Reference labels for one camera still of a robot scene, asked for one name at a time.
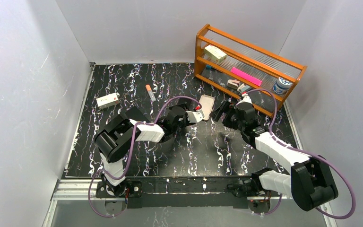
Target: black marbled table surface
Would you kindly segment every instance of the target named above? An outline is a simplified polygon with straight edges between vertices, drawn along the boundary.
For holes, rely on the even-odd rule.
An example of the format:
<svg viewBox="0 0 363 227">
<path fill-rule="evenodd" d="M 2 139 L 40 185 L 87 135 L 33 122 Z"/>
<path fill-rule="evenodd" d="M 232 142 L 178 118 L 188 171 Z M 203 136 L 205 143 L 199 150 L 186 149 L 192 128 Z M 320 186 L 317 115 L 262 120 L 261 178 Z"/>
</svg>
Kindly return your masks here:
<svg viewBox="0 0 363 227">
<path fill-rule="evenodd" d="M 215 108 L 224 100 L 236 101 L 193 76 L 191 63 L 97 65 L 91 78 L 80 124 L 73 143 L 64 178 L 90 178 L 102 164 L 93 137 L 99 128 L 117 113 L 136 106 L 154 120 L 163 104 L 174 96 L 201 95 L 215 98 Z M 151 102 L 145 85 L 149 84 L 156 101 Z M 118 92 L 121 103 L 99 110 L 96 98 Z M 262 125 L 270 118 L 258 113 Z M 277 112 L 274 133 L 295 146 L 294 136 L 284 108 Z M 225 176 L 248 175 L 265 167 L 283 168 L 262 152 L 247 145 L 240 132 L 211 119 L 176 133 L 164 144 L 138 142 L 127 176 Z"/>
</svg>

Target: metal frame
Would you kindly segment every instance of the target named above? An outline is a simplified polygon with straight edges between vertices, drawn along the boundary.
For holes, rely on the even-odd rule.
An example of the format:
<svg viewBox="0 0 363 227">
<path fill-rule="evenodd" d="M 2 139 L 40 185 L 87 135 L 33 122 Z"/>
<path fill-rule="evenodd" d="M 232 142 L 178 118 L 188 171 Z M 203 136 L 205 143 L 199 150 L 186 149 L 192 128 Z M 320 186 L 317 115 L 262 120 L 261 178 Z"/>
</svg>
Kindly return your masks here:
<svg viewBox="0 0 363 227">
<path fill-rule="evenodd" d="M 87 84 L 86 87 L 86 93 L 84 95 L 84 99 L 83 99 L 83 104 L 81 106 L 81 110 L 80 110 L 80 115 L 78 118 L 78 122 L 77 122 L 77 128 L 74 134 L 74 138 L 75 139 L 76 135 L 77 135 L 77 131 L 78 131 L 78 125 L 80 124 L 80 120 L 81 120 L 81 115 L 83 113 L 83 107 L 85 105 L 86 102 L 86 97 L 87 97 L 87 93 L 89 90 L 89 86 L 91 84 L 91 78 L 92 75 L 94 73 L 94 69 L 96 65 L 101 65 L 101 64 L 94 64 L 91 70 L 91 74 L 89 77 L 89 82 Z M 288 107 L 288 102 L 285 102 L 285 110 L 287 113 L 287 118 L 290 122 L 291 128 L 292 128 L 292 132 L 294 135 L 294 139 L 296 141 L 297 147 L 302 149 L 302 144 L 300 141 L 300 138 L 297 134 L 297 129 L 295 127 L 295 123 L 291 117 L 291 112 L 290 112 L 290 108 Z M 66 162 L 66 166 L 65 166 L 65 171 L 67 170 L 67 167 L 69 165 L 69 160 L 71 157 L 71 151 L 72 148 L 70 149 L 70 153 L 69 153 L 69 158 Z M 101 200 L 101 201 L 123 201 L 123 198 L 96 198 L 95 197 L 95 189 L 97 187 L 98 182 L 100 182 L 100 179 L 96 179 L 94 180 L 93 184 L 92 184 L 92 190 L 91 190 L 91 200 Z M 55 191 L 52 195 L 52 199 L 51 199 L 51 204 L 49 206 L 48 212 L 46 214 L 45 220 L 43 222 L 43 227 L 50 227 L 53 221 L 53 217 L 55 214 L 55 210 L 56 210 L 56 205 L 57 205 L 57 201 L 59 200 L 87 200 L 88 199 L 88 188 L 90 185 L 91 180 L 90 179 L 61 179 L 58 181 L 58 184 L 55 188 Z M 247 200 L 262 200 L 263 197 L 247 197 Z M 273 196 L 271 197 L 272 200 L 277 200 L 279 199 L 278 196 Z M 282 199 L 289 199 L 291 200 L 292 198 L 283 196 Z M 321 206 L 321 209 L 323 211 L 328 211 L 328 213 L 333 214 L 332 213 L 332 209 L 330 207 L 329 203 L 325 203 Z M 324 216 L 325 222 L 327 227 L 337 227 L 336 221 L 333 218 L 329 218 L 327 216 Z"/>
</svg>

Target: cardboard box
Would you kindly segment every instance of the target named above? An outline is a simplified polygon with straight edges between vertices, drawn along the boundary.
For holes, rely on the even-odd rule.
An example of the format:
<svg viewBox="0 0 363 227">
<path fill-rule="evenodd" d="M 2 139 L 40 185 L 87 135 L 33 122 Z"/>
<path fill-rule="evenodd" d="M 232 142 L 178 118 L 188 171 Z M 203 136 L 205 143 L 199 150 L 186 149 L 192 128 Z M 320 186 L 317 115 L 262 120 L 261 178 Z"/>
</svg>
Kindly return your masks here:
<svg viewBox="0 0 363 227">
<path fill-rule="evenodd" d="M 224 59 L 226 59 L 227 56 L 225 52 L 212 45 L 205 47 L 204 52 L 211 58 L 212 61 L 216 62 L 217 64 L 221 63 Z"/>
<path fill-rule="evenodd" d="M 112 93 L 104 97 L 96 98 L 96 103 L 100 110 L 105 109 L 109 106 L 117 105 L 120 103 L 119 94 Z"/>
</svg>

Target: white container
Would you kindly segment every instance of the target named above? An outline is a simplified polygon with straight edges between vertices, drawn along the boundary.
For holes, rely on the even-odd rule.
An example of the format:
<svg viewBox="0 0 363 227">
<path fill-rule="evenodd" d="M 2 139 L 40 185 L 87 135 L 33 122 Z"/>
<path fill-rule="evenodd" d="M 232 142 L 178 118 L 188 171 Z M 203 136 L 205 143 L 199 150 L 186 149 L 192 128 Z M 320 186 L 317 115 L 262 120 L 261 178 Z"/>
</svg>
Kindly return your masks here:
<svg viewBox="0 0 363 227">
<path fill-rule="evenodd" d="M 273 86 L 273 91 L 278 95 L 284 95 L 292 86 L 292 82 L 285 80 L 281 77 L 276 81 L 275 85 Z"/>
</svg>

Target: white wall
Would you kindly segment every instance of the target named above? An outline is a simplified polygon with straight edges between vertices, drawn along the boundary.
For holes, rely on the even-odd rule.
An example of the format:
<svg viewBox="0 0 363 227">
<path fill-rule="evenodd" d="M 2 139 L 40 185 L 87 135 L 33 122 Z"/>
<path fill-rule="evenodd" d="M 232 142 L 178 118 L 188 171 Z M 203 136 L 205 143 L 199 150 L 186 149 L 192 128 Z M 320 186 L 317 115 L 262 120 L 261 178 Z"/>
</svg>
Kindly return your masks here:
<svg viewBox="0 0 363 227">
<path fill-rule="evenodd" d="M 56 0 L 89 61 L 191 62 L 207 23 L 279 53 L 303 0 Z"/>
<path fill-rule="evenodd" d="M 363 226 L 363 1 L 307 1 L 281 55 L 308 65 L 288 98 L 304 148 L 335 163 L 352 183 L 357 209 L 340 227 Z M 351 200 L 338 180 L 335 214 Z"/>
<path fill-rule="evenodd" d="M 89 63 L 55 0 L 0 0 L 0 226 L 41 226 Z"/>
</svg>

